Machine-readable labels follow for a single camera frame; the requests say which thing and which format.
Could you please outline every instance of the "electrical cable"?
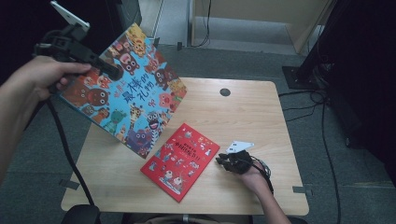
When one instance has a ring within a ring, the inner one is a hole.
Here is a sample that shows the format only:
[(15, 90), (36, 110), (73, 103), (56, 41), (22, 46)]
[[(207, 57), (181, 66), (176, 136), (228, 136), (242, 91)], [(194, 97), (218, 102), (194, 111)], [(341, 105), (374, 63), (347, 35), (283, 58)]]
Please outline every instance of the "electrical cable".
[(338, 182), (337, 182), (337, 178), (335, 176), (334, 166), (332, 165), (332, 158), (330, 157), (329, 149), (327, 147), (326, 137), (324, 134), (324, 111), (325, 111), (325, 108), (326, 108), (326, 104), (323, 104), (322, 119), (321, 119), (322, 140), (323, 140), (323, 145), (326, 149), (326, 154), (327, 154), (327, 158), (329, 160), (330, 168), (332, 170), (332, 181), (334, 182), (335, 198), (337, 201), (337, 224), (339, 224), (339, 223), (341, 223), (340, 195), (338, 192)]
[(82, 186), (84, 193), (88, 199), (88, 202), (90, 203), (90, 205), (95, 205), (93, 202), (92, 196), (90, 194), (90, 191), (88, 190), (87, 184), (85, 183), (84, 178), (82, 177), (81, 173), (79, 172), (79, 170), (72, 158), (72, 155), (71, 155), (70, 149), (69, 149), (69, 145), (67, 144), (66, 135), (64, 133), (64, 127), (61, 123), (61, 120), (59, 119), (58, 113), (56, 112), (55, 107), (53, 106), (52, 101), (50, 99), (48, 99), (46, 101), (46, 103), (47, 103), (47, 106), (49, 107), (49, 110), (50, 110), (54, 120), (55, 120), (59, 135), (61, 136), (62, 145), (64, 147), (64, 154), (67, 158), (67, 161), (69, 162), (70, 166), (72, 167), (73, 172), (75, 173), (75, 175), (79, 181), (79, 184)]
[(207, 10), (207, 22), (206, 22), (206, 24), (205, 24), (205, 20), (204, 20), (204, 25), (206, 26), (206, 36), (205, 36), (205, 38), (204, 38), (204, 40), (202, 41), (201, 44), (192, 46), (193, 48), (200, 48), (204, 44), (206, 44), (207, 41), (209, 41), (209, 43), (210, 43), (210, 39), (209, 39), (209, 33), (210, 33), (209, 32), (210, 8), (212, 8), (212, 0), (209, 0), (209, 7), (208, 7), (208, 10)]
[[(296, 120), (296, 119), (302, 119), (302, 118), (309, 117), (309, 116), (313, 115), (314, 112), (315, 112), (315, 109), (316, 109), (317, 105), (322, 105), (322, 104), (324, 104), (324, 101), (325, 101), (325, 97), (326, 97), (326, 96), (323, 95), (324, 93), (322, 93), (322, 92), (320, 92), (320, 91), (321, 91), (321, 90), (318, 90), (318, 91), (312, 91), (312, 90), (309, 90), (309, 91), (292, 91), (292, 92), (287, 92), (287, 93), (281, 93), (281, 94), (279, 94), (278, 96), (281, 97), (281, 96), (285, 96), (285, 95), (293, 95), (293, 94), (300, 94), (300, 93), (310, 92), (309, 97), (310, 97), (311, 101), (315, 103), (314, 105), (309, 105), (309, 106), (291, 107), (291, 108), (282, 109), (282, 111), (288, 111), (288, 110), (299, 110), (299, 109), (308, 109), (308, 108), (312, 108), (312, 111), (311, 111), (309, 114), (302, 115), (302, 116), (297, 117), (297, 118), (294, 118), (294, 119), (287, 119), (286, 122), (293, 121), (293, 120)], [(320, 95), (321, 101), (316, 101), (316, 100), (314, 99), (314, 97), (313, 97), (314, 94)]]
[(271, 192), (274, 194), (274, 187), (273, 187), (273, 185), (272, 185), (272, 183), (271, 183), (271, 180), (270, 180), (270, 175), (268, 175), (267, 173), (266, 173), (266, 171), (265, 171), (265, 167), (262, 167), (262, 168), (264, 168), (264, 170), (262, 170), (262, 169), (260, 169), (260, 167), (258, 167), (257, 165), (255, 165), (254, 163), (252, 163), (252, 162), (249, 162), (249, 161), (245, 161), (245, 160), (242, 160), (242, 159), (236, 159), (237, 161), (242, 161), (242, 162), (244, 162), (244, 163), (246, 163), (246, 164), (249, 164), (249, 165), (251, 165), (251, 166), (253, 166), (254, 168), (256, 168), (259, 172), (260, 172), (260, 174), (262, 175), (262, 177), (265, 179), (265, 181), (267, 182), (267, 184), (268, 184), (268, 188), (271, 190)]
[[(279, 94), (279, 96), (292, 95), (292, 94), (298, 94), (298, 93), (304, 93), (304, 92), (309, 92), (309, 91), (293, 91), (293, 92)], [(324, 132), (324, 116), (325, 116), (324, 115), (324, 111), (326, 109), (326, 102), (328, 101), (328, 98), (327, 98), (326, 95), (324, 95), (325, 93), (322, 93), (322, 92), (319, 92), (319, 91), (312, 91), (312, 92), (319, 94), (321, 96), (321, 101), (315, 101), (313, 99), (313, 97), (312, 97), (313, 94), (311, 93), (310, 94), (310, 99), (311, 99), (311, 101), (313, 101), (315, 103), (314, 110), (309, 115), (301, 116), (301, 117), (295, 118), (295, 119), (300, 119), (300, 118), (303, 118), (303, 117), (310, 116), (315, 111), (315, 107), (317, 105), (323, 105), (322, 115), (321, 115), (322, 118), (321, 118), (321, 124), (320, 124), (320, 126), (321, 126), (321, 134), (322, 134), (323, 145), (325, 147), (326, 155), (327, 155), (327, 158), (329, 160), (330, 168), (331, 168), (331, 171), (332, 171), (332, 180), (333, 180), (333, 183), (334, 183), (335, 198), (336, 198), (336, 201), (337, 201), (337, 222), (336, 223), (340, 224), (341, 223), (341, 203), (340, 203), (340, 195), (339, 195), (339, 191), (338, 191), (338, 182), (337, 182), (337, 178), (335, 176), (334, 166), (332, 164), (332, 158), (330, 157), (329, 148), (327, 146), (327, 141), (326, 141), (325, 132)]]

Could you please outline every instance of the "human hand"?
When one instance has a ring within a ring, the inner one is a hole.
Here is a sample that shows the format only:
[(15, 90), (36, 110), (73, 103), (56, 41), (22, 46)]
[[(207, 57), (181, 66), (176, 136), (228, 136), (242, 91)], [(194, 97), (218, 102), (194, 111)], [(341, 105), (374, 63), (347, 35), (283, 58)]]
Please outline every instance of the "human hand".
[[(264, 168), (258, 161), (254, 161), (253, 164), (264, 170)], [(257, 170), (255, 167), (251, 166), (246, 173), (236, 176), (241, 179), (242, 182), (254, 193), (272, 194), (270, 188), (268, 187), (267, 181), (264, 179), (260, 171)]]
[(68, 80), (65, 74), (86, 73), (91, 69), (85, 63), (60, 63), (47, 56), (36, 56), (32, 61), (18, 69), (11, 78), (20, 82), (28, 91), (36, 93), (40, 101), (50, 97), (48, 87), (56, 83), (58, 90), (63, 90)]

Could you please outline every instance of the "book cover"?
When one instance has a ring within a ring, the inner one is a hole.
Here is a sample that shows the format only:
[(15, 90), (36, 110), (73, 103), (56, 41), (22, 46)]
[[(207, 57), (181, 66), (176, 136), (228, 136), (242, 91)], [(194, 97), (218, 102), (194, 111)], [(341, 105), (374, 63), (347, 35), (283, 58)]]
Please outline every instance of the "book cover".
[(121, 79), (93, 68), (73, 77), (60, 97), (146, 158), (187, 88), (135, 23), (100, 58), (119, 68)]
[(219, 148), (183, 123), (140, 171), (180, 202)]

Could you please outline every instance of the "picture book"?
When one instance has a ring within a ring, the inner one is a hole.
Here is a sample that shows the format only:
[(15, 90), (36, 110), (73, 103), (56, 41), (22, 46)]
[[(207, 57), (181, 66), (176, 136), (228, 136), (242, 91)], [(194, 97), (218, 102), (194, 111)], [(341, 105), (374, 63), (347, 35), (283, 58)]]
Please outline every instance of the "picture book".
[(180, 202), (219, 148), (183, 123), (140, 171)]
[(187, 88), (135, 23), (100, 58), (122, 77), (112, 80), (93, 68), (73, 77), (60, 97), (146, 158)]

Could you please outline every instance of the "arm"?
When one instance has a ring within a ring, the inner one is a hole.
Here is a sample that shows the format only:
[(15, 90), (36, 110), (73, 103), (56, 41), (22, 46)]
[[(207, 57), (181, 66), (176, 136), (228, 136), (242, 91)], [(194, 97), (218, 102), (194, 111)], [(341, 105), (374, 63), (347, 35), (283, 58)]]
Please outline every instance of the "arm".
[[(254, 164), (263, 169), (259, 162), (254, 161)], [(246, 173), (237, 176), (259, 198), (268, 223), (290, 223), (268, 188), (267, 182), (256, 168), (250, 167)]]
[(50, 57), (37, 56), (0, 87), (0, 185), (35, 107), (50, 97), (48, 86), (59, 81), (57, 88), (62, 90), (67, 84), (64, 74), (90, 69), (87, 64), (58, 63)]

